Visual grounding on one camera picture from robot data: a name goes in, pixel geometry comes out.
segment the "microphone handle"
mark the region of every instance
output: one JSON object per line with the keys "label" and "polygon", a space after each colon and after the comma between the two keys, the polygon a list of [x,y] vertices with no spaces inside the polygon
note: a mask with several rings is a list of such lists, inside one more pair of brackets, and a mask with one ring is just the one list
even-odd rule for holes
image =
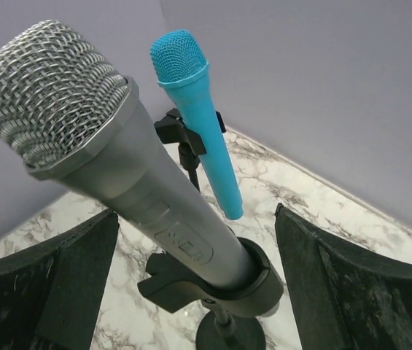
{"label": "microphone handle", "polygon": [[206,154],[199,159],[220,208],[228,219],[239,219],[243,215],[243,199],[212,102],[209,75],[187,85],[164,88],[184,124],[201,135]]}
{"label": "microphone handle", "polygon": [[57,181],[114,209],[210,285],[253,278],[254,261],[170,158],[139,100],[95,157]]}

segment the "black clamp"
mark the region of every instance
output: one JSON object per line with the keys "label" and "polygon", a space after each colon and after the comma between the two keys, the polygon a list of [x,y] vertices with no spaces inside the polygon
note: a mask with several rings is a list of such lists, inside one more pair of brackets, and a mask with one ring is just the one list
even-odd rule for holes
{"label": "black clamp", "polygon": [[238,238],[255,259],[259,273],[240,290],[218,290],[207,284],[169,254],[152,254],[146,272],[150,278],[138,283],[142,296],[174,313],[196,300],[219,304],[240,317],[260,316],[270,311],[284,293],[281,279],[264,251],[254,242]]}
{"label": "black clamp", "polygon": [[[226,133],[227,129],[220,112],[215,112],[219,121],[220,130]],[[198,133],[188,129],[178,109],[173,108],[166,116],[154,123],[155,131],[163,144],[189,144],[195,156],[205,155],[206,148]]]}
{"label": "black clamp", "polygon": [[[222,133],[226,133],[227,129],[225,128],[222,115],[220,112],[215,112],[215,114],[220,130]],[[176,108],[171,109],[165,117],[155,122],[154,127],[157,136],[163,144],[179,143],[179,163],[188,172],[191,182],[200,190],[196,169],[199,167],[199,156],[207,153],[201,136],[187,128]]]}

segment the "microphone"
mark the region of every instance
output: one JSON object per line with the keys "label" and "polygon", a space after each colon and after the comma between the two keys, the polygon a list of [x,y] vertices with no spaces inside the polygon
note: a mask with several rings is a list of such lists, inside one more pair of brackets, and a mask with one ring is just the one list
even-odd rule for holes
{"label": "microphone", "polygon": [[185,30],[157,39],[150,55],[159,86],[176,104],[185,125],[203,139],[206,154],[199,159],[220,208],[228,219],[239,219],[243,216],[243,199],[212,103],[209,62]]}
{"label": "microphone", "polygon": [[168,156],[139,89],[53,20],[0,49],[0,139],[27,172],[114,209],[210,285],[235,289],[257,266]]}

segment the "blue microphone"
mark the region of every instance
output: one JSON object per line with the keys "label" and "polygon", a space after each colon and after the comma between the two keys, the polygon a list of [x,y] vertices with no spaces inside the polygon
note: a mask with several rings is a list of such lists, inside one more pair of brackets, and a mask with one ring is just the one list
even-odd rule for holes
{"label": "blue microphone", "polygon": [[209,81],[209,62],[186,30],[172,31],[150,48],[158,84],[176,104],[184,124],[199,135],[206,154],[199,159],[228,219],[243,216],[243,199],[220,129]]}

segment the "blue mesh grille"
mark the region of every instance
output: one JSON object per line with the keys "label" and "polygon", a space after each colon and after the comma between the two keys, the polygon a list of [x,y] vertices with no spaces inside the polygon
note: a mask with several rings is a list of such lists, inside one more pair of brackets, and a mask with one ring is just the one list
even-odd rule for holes
{"label": "blue mesh grille", "polygon": [[159,82],[177,82],[198,73],[207,64],[189,31],[172,31],[157,39],[150,57]]}

